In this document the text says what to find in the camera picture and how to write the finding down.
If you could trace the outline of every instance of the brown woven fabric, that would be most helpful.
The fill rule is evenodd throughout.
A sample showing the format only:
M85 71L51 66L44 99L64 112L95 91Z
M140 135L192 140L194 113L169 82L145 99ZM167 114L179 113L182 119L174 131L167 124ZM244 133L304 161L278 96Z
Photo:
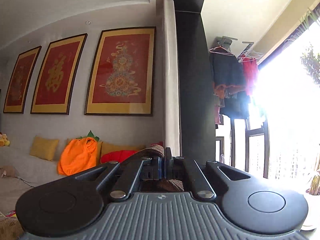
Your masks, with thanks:
M149 148L145 148L136 154L132 155L128 159L124 160L121 163L121 168L125 169L126 165L129 162L134 160L140 159L141 157L154 157L159 156L164 158L164 148L161 145L154 144ZM180 180L176 179L161 179L157 180L147 180L144 181L141 187L141 191L143 192L182 192L183 191L183 184Z
M0 239L16 240L23 233L17 218L0 217Z

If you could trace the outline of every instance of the gray wall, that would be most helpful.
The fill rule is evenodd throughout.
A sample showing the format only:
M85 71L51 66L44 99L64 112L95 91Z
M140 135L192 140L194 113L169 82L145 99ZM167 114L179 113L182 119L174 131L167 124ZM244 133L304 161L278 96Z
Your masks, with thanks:
M153 116L85 116L85 100L92 61L102 30L157 26L156 59L153 90ZM30 114L36 79L44 54L51 41L87 33L88 37L80 58L73 87L69 115ZM55 155L57 159L67 138L86 135L89 130L101 140L114 144L150 144L163 140L163 34L161 19L156 20L148 4L106 8L65 18L42 27L11 43L0 51L1 58L9 58L0 66L0 131L8 135L11 146L28 153L35 135L60 139ZM4 100L17 56L36 46L42 46L27 93L24 114L3 114Z

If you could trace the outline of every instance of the red cloth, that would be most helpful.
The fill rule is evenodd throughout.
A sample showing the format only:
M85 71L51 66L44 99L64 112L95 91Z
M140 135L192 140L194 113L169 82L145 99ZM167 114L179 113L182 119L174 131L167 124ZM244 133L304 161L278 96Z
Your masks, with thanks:
M100 163L106 163L110 161L118 161L121 163L125 159L128 159L131 155L134 155L136 152L138 151L122 150L122 151L107 153L101 157Z
M252 92L254 90L255 84L257 83L258 79L258 65L257 60L248 57L243 57L243 75L245 78L246 86L245 91L248 96L252 95Z

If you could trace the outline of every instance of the white flower pot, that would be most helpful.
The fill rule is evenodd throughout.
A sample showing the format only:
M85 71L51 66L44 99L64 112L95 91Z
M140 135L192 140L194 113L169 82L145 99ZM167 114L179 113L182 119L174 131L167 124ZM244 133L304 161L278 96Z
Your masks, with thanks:
M303 222L302 230L313 230L320 226L320 195L303 194L308 203L308 215Z

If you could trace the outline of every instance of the yellow pillow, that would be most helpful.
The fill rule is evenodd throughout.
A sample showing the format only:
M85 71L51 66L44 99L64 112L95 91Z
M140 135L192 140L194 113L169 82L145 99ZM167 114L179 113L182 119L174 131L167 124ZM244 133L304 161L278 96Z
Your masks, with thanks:
M59 140L45 139L36 136L30 149L30 155L36 156L40 159L52 161L54 152L56 151Z
M101 157L105 154L111 153L111 152L117 152L121 150L127 150L127 151L140 151L144 149L145 145L137 145L137 146L128 146L128 145L114 145L111 143L103 142L102 148L101 148Z
M66 146L69 144L69 142L71 142L71 140L73 140L73 139L67 139L67 144L66 144ZM101 146L102 146L102 141L98 141L96 165L99 165L99 164L100 164Z

